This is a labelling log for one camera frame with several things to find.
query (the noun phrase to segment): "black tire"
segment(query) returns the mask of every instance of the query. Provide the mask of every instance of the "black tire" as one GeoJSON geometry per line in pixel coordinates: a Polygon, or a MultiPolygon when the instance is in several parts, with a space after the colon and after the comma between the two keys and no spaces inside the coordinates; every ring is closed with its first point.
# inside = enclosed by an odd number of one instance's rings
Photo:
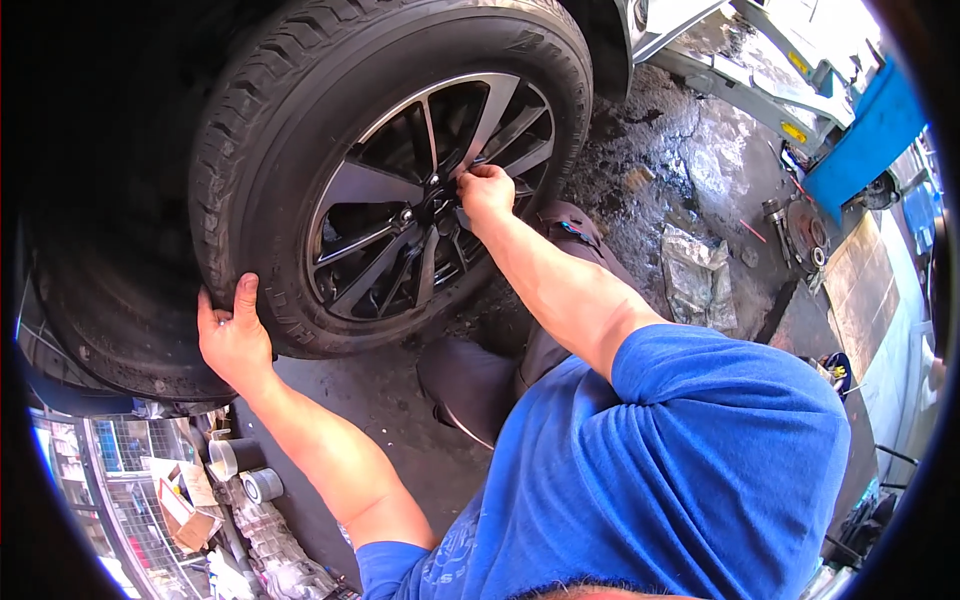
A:
{"type": "Polygon", "coordinates": [[[310,293],[301,261],[318,189],[391,106],[444,78],[490,70],[534,84],[553,108],[554,152],[531,206],[556,197],[587,135],[587,44],[553,0],[313,0],[273,23],[228,68],[199,131],[190,213],[204,279],[229,307],[238,277],[258,273],[258,314],[281,354],[323,358],[401,339],[474,292],[492,261],[412,314],[335,317],[310,293]]]}

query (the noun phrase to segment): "blue car lift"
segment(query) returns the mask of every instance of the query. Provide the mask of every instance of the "blue car lift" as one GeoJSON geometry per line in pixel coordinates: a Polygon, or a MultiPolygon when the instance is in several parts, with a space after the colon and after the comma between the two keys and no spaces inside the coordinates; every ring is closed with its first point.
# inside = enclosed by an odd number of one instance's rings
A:
{"type": "Polygon", "coordinates": [[[803,154],[805,191],[839,225],[841,206],[877,180],[920,134],[926,124],[920,104],[896,63],[881,58],[873,47],[879,68],[863,73],[847,57],[811,48],[792,30],[792,23],[779,23],[756,0],[731,4],[787,57],[806,88],[776,84],[725,57],[701,55],[673,41],[653,54],[635,57],[740,108],[803,154]],[[861,93],[854,83],[871,75],[861,93]]]}

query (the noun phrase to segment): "tire sidewall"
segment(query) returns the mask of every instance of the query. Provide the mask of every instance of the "tire sidewall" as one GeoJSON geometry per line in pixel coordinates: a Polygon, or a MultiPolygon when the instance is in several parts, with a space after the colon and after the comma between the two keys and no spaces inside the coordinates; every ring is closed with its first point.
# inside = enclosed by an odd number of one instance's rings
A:
{"type": "Polygon", "coordinates": [[[240,234],[228,237],[228,256],[235,273],[260,274],[258,312],[279,350],[330,356],[399,339],[476,291],[493,272],[485,257],[419,311],[377,322],[335,317],[310,291],[302,257],[316,202],[349,146],[410,94],[470,72],[506,72],[531,82],[553,109],[556,134],[531,206],[560,193],[587,132],[586,46],[570,23],[540,5],[503,5],[426,2],[388,13],[330,48],[291,87],[262,132],[251,136],[249,154],[239,161],[247,170],[230,209],[231,229],[240,234]],[[438,11],[439,4],[444,8],[438,11]]]}

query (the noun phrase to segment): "car part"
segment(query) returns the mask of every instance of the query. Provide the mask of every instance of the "car part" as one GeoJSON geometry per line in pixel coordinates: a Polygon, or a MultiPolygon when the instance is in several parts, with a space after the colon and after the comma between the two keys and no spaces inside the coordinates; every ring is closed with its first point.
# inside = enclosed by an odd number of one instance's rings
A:
{"type": "Polygon", "coordinates": [[[492,261],[453,177],[515,176],[529,215],[559,193],[590,110],[587,45],[560,6],[291,5],[211,95],[191,165],[201,269],[228,306],[260,275],[279,353],[401,339],[476,290],[492,261]]]}

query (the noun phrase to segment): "hairy arm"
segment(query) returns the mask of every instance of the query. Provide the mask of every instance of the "hairy arm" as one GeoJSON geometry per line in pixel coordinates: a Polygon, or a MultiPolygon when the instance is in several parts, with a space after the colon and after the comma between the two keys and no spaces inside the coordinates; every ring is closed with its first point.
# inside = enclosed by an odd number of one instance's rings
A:
{"type": "Polygon", "coordinates": [[[246,399],[355,548],[372,541],[433,548],[437,541],[423,511],[383,450],[276,375],[270,338],[256,317],[256,284],[253,274],[241,278],[232,314],[212,310],[201,292],[197,326],[206,363],[246,399]]]}
{"type": "Polygon", "coordinates": [[[561,251],[515,217],[514,183],[502,169],[477,167],[459,182],[473,233],[523,304],[557,342],[608,381],[627,336],[668,323],[611,272],[561,251]]]}

